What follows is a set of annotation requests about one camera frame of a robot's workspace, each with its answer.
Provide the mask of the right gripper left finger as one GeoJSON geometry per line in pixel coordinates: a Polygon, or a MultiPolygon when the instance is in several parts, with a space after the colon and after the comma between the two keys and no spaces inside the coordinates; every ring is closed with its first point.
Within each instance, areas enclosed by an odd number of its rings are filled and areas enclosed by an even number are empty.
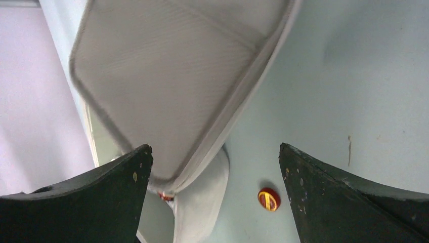
{"type": "Polygon", "coordinates": [[[32,193],[1,197],[1,242],[135,242],[153,164],[135,150],[32,193]]]}

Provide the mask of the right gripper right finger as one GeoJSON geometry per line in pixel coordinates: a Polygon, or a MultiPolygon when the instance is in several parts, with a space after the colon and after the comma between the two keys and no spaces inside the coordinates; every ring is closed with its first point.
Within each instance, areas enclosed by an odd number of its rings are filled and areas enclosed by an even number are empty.
{"type": "Polygon", "coordinates": [[[282,143],[279,166],[301,242],[428,242],[428,195],[379,184],[282,143]]]}

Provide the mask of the white medicine kit case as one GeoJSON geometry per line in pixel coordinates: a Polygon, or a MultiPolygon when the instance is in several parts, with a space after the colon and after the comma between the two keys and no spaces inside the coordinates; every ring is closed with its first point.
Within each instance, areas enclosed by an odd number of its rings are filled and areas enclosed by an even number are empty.
{"type": "Polygon", "coordinates": [[[71,80],[124,152],[154,158],[148,190],[202,242],[229,177],[223,144],[284,44],[301,1],[88,1],[71,80]]]}

